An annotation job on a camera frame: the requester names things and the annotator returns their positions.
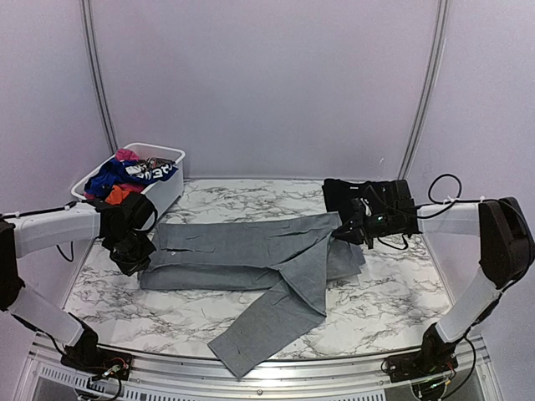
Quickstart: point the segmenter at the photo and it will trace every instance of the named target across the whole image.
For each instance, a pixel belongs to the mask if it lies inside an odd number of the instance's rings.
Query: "white wall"
[[[194,177],[395,178],[437,1],[94,2],[122,145]]]
[[[0,2],[0,212],[63,205],[108,155],[81,27],[78,2]],[[87,245],[76,244],[77,262]],[[59,302],[76,264],[52,248],[24,257],[19,272]],[[33,335],[0,313],[0,338],[0,399],[11,400]]]
[[[516,196],[535,231],[534,21],[531,0],[451,2],[441,71],[410,171],[418,201],[426,201],[434,177],[455,173],[464,197]],[[446,192],[437,188],[436,196]],[[459,297],[477,268],[478,240],[435,235],[430,241]],[[507,401],[533,400],[535,393],[533,286],[531,271],[483,327]]]

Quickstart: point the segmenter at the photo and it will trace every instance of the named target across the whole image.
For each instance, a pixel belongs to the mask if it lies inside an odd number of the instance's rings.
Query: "fabric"
[[[151,157],[140,160],[136,165],[126,167],[126,173],[140,180],[167,180],[176,171],[172,160]]]
[[[327,280],[360,273],[359,247],[335,240],[336,213],[285,221],[159,224],[140,274],[150,290],[267,289],[208,346],[242,377],[326,316]]]
[[[118,185],[114,185],[105,202],[110,205],[120,205],[130,192],[132,192],[132,190],[123,190]]]
[[[381,201],[372,196],[372,193],[368,192],[367,190],[369,187],[372,187],[375,190],[375,193],[381,194],[384,197],[384,201],[388,203],[390,197],[394,195],[391,192],[391,184],[392,183],[389,181],[366,181],[354,183],[328,178],[324,181],[322,186],[324,191],[325,207],[327,208],[327,211],[337,211],[343,223],[350,220],[355,213],[355,208],[353,205],[355,198],[365,198],[370,209],[374,211],[374,213],[379,211],[386,212]]]
[[[124,184],[117,184],[117,186],[121,190],[131,190],[132,192],[136,192],[138,194],[143,192],[143,190],[146,188],[146,185],[134,184],[134,183],[131,183],[131,182],[125,182]]]
[[[176,172],[177,168],[173,165],[171,168],[151,171],[150,177],[145,174],[131,175],[126,169],[138,165],[140,162],[135,160],[118,161],[112,159],[104,163],[99,172],[91,177],[85,184],[84,191],[90,195],[105,199],[116,184],[135,183],[139,185],[150,185],[158,180],[167,181]]]
[[[117,153],[115,153],[115,158],[118,161],[125,161],[125,160],[139,160],[139,156],[133,152],[130,149],[119,149],[117,150]]]

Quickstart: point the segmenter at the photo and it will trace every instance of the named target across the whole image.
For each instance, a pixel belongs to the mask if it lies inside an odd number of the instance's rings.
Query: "marble table surface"
[[[163,221],[176,224],[265,221],[325,212],[321,182],[195,180]],[[398,246],[399,237],[388,238]],[[214,358],[207,344],[262,292],[139,289],[95,242],[65,310],[85,320],[102,343],[153,353]],[[379,243],[364,249],[362,274],[330,282],[323,324],[272,358],[329,358],[420,344],[425,329],[450,307],[419,236],[408,251]]]

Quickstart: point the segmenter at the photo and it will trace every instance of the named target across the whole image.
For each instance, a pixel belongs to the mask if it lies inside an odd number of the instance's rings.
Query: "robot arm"
[[[345,241],[371,248],[374,239],[383,236],[439,232],[481,239],[476,276],[451,310],[426,330],[421,350],[385,360],[392,382],[446,372],[448,365],[456,367],[456,345],[490,315],[535,258],[532,234],[514,198],[415,206],[404,180],[364,184],[326,180],[324,195],[329,211],[338,211],[342,217],[349,210],[354,213],[334,232]]]
[[[63,343],[63,364],[101,373],[87,367],[104,366],[119,355],[98,348],[98,336],[89,326],[27,285],[18,276],[17,259],[65,242],[104,238],[110,258],[130,276],[149,265],[149,255],[155,250],[146,232],[139,230],[153,214],[156,219],[149,200],[141,194],[130,194],[120,206],[96,200],[51,211],[0,215],[0,310]],[[120,357],[129,358],[123,353]]]

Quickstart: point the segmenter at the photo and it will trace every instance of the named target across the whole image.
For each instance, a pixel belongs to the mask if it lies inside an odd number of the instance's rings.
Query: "laundry basket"
[[[184,150],[167,148],[165,146],[158,145],[149,145],[142,144],[141,142],[135,142],[134,144],[129,144],[124,147],[134,151],[140,159],[149,159],[150,157],[158,157],[162,159],[174,160],[178,171],[167,181],[157,181],[154,184],[148,185],[143,192],[145,195],[158,210],[158,216],[162,217],[164,213],[169,209],[179,196],[182,195],[184,191],[184,171],[182,169],[182,160],[186,153]],[[84,196],[84,186],[85,183],[93,175],[97,174],[100,170],[100,167],[107,161],[113,159],[115,155],[111,156],[99,166],[95,167],[93,171],[88,173],[82,180],[80,180],[70,191],[74,197],[80,199],[81,201],[85,200]],[[149,219],[143,229],[149,228],[153,223],[152,219]]]

